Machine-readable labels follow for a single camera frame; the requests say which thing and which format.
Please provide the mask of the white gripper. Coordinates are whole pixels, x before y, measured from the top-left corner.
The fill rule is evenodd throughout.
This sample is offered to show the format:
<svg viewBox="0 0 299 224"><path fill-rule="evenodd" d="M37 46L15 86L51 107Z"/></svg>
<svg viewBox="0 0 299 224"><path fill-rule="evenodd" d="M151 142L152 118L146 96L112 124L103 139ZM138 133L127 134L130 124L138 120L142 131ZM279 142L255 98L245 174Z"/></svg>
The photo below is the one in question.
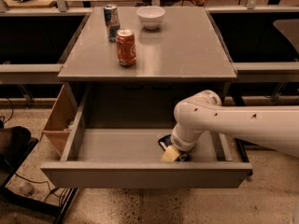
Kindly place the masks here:
<svg viewBox="0 0 299 224"><path fill-rule="evenodd" d="M176 161L180 154L179 151L191 150L197 141L197 134L189 131L181 126L176 126L171 133L171 142L173 146L169 146L164 151L161 161Z"/></svg>

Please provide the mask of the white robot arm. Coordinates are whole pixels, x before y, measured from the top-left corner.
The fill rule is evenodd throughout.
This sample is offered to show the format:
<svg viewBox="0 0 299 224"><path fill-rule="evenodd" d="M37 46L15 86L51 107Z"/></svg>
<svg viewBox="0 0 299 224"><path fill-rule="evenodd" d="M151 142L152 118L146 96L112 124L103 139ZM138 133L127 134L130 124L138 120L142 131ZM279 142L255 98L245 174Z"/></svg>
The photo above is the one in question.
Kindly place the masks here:
<svg viewBox="0 0 299 224"><path fill-rule="evenodd" d="M299 107L223 106L210 90L178 102L174 108L176 125L159 144L163 161L186 159L205 131L231 135L262 147L299 157Z"/></svg>

